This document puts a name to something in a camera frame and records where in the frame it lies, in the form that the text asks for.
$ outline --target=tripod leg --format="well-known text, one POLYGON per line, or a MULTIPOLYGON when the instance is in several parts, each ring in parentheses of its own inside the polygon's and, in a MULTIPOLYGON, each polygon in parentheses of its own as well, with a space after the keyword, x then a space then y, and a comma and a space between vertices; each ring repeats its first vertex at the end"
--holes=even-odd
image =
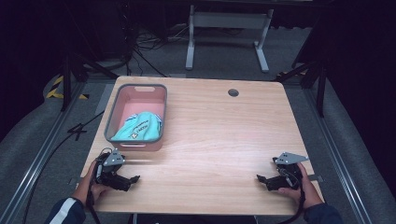
POLYGON ((62 109, 61 111, 65 111, 67 106, 70 104, 71 102, 71 94, 72 94, 72 90, 71 90, 71 71, 70 71, 70 62, 69 62, 69 56, 66 55, 66 57, 64 57, 64 103, 62 105, 62 109))
POLYGON ((81 56, 81 55, 79 55, 79 54, 76 54, 76 53, 74 53, 73 56, 74 56, 77 60, 79 60, 79 61, 81 61, 81 62, 83 62, 83 63, 87 63, 87 64, 88 64, 89 66, 91 66, 92 68, 96 69, 96 70, 99 71, 100 73, 103 73, 103 74, 105 74, 106 76, 108 76, 108 77, 110 77, 110 78, 117 79, 117 77, 119 77, 119 75, 114 74, 114 73, 108 71, 106 68, 104 68, 103 66, 101 66, 99 63, 92 62, 92 61, 90 61, 90 60, 88 60, 88 59, 84 58, 83 56, 81 56))
POLYGON ((306 69, 314 66, 315 64, 316 64, 315 62, 305 63, 303 65, 300 65, 300 66, 294 68, 293 70, 289 71, 288 73, 282 74, 282 76, 276 77, 276 79, 274 79, 272 81, 276 81, 276 82, 286 81, 287 79, 302 73, 303 71, 305 71, 306 69))
POLYGON ((300 85, 303 89, 311 89, 320 74, 321 63, 311 66, 305 76, 301 79, 300 85))
POLYGON ((324 100, 325 86, 326 86, 326 68, 321 67, 319 80, 318 80, 318 96, 317 96, 317 110, 321 117, 324 117, 323 100, 324 100))

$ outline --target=gray carpet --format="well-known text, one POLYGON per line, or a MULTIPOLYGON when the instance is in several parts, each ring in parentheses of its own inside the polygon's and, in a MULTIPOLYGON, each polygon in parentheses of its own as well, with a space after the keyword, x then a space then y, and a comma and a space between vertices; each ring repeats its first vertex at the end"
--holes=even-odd
MULTIPOLYGON (((252 41, 256 36, 254 31, 243 31, 239 35, 229 35, 216 30, 198 33, 195 38, 194 67, 191 71, 184 69, 188 44, 185 39, 168 43, 159 49, 142 50, 142 53, 159 71, 172 77, 270 80, 279 72, 291 69, 291 63, 309 32, 309 29, 282 28, 269 31, 264 44, 264 54, 270 67, 269 74, 262 73, 252 47, 252 41)), ((158 73, 138 55, 130 61, 130 68, 136 76, 158 76, 158 73)), ((113 72, 125 75, 126 68, 122 67, 113 72)), ((291 85, 291 82, 285 84, 286 93, 315 172, 324 178, 324 182, 320 183, 323 196, 327 203, 340 211, 345 223, 359 223, 343 183, 334 169, 329 146, 315 119, 315 112, 310 109, 304 91, 291 85)), ((114 80, 100 74, 91 76, 82 90, 82 93, 90 95, 89 99, 75 101, 59 136, 52 144, 53 147, 66 138, 67 130, 79 123, 88 122, 105 108, 113 83, 114 80)), ((52 81, 43 90, 43 95, 47 94, 51 85, 52 81)), ((326 87, 325 122, 353 177, 372 223, 392 223, 396 220, 394 198, 376 170, 331 83, 327 83, 326 87)), ((53 123, 60 116, 61 107, 62 99, 46 99, 43 105, 21 120, 0 143, 3 152, 0 157, 0 211, 5 211, 26 170, 49 135, 53 123)), ((87 132, 83 133, 78 141, 72 136, 54 153, 39 178, 26 223, 43 223, 51 207, 59 199, 73 192, 100 119, 101 117, 85 126, 84 130, 87 132)), ((26 201, 16 215, 14 223, 21 223, 25 205, 26 201)), ((103 223, 127 223, 128 217, 128 214, 99 214, 103 223)), ((286 217, 259 217, 259 223, 277 223, 285 219, 286 217)), ((86 223, 94 223, 89 213, 86 223)), ((295 223, 304 221, 300 217, 295 223)))

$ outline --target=wooden table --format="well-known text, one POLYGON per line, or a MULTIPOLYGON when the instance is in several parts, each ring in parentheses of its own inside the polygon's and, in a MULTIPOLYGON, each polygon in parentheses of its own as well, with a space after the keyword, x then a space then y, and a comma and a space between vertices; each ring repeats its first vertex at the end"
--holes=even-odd
MULTIPOLYGON (((168 77, 119 77, 81 175, 103 148, 106 122, 125 83, 163 84, 168 91, 163 147, 122 151, 118 174, 141 175, 128 192, 96 202, 104 212, 293 215, 290 198, 268 191, 256 175, 278 175, 273 157, 306 150, 283 86, 275 82, 168 77), (228 91, 236 89, 232 97, 228 91)), ((304 161, 313 174, 309 161, 304 161)))

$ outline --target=folded cloth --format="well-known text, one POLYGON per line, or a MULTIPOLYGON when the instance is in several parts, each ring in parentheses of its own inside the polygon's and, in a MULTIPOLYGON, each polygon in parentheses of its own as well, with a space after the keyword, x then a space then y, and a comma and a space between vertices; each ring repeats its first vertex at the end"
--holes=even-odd
POLYGON ((151 112, 133 114, 111 140, 153 141, 160 137, 161 118, 151 112))

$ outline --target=sleeve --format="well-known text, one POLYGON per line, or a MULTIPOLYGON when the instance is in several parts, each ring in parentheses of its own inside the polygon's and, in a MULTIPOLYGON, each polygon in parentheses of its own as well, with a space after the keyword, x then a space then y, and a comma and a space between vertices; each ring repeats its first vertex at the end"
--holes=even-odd
POLYGON ((46 224, 83 223, 85 221, 84 205, 78 199, 66 198, 53 205, 46 224))
POLYGON ((308 224, 343 224, 338 211, 326 204, 320 203, 305 210, 304 220, 308 224))

